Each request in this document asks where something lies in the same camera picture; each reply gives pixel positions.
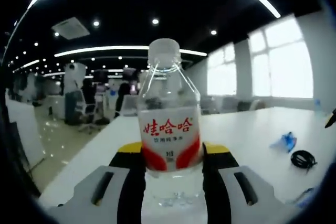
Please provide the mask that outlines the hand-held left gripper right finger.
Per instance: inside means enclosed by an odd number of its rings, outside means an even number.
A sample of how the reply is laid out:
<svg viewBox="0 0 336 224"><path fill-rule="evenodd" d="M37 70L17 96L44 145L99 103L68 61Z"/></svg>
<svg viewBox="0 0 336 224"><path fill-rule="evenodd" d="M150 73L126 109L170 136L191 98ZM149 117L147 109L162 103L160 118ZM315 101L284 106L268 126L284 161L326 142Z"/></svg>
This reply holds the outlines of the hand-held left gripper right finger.
<svg viewBox="0 0 336 224"><path fill-rule="evenodd" d="M239 166L228 148L203 143L203 189L208 223L288 223L290 206L247 166Z"/></svg>

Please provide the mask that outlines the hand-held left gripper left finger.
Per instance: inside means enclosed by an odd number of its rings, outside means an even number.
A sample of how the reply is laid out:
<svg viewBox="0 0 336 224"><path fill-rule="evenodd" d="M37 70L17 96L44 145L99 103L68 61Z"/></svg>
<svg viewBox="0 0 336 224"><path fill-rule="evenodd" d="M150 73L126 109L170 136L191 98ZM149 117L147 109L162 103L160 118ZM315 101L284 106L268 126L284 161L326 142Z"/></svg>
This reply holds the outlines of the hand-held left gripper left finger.
<svg viewBox="0 0 336 224"><path fill-rule="evenodd" d="M145 162L141 143L119 148L109 166L82 179L56 208L58 223L141 223Z"/></svg>

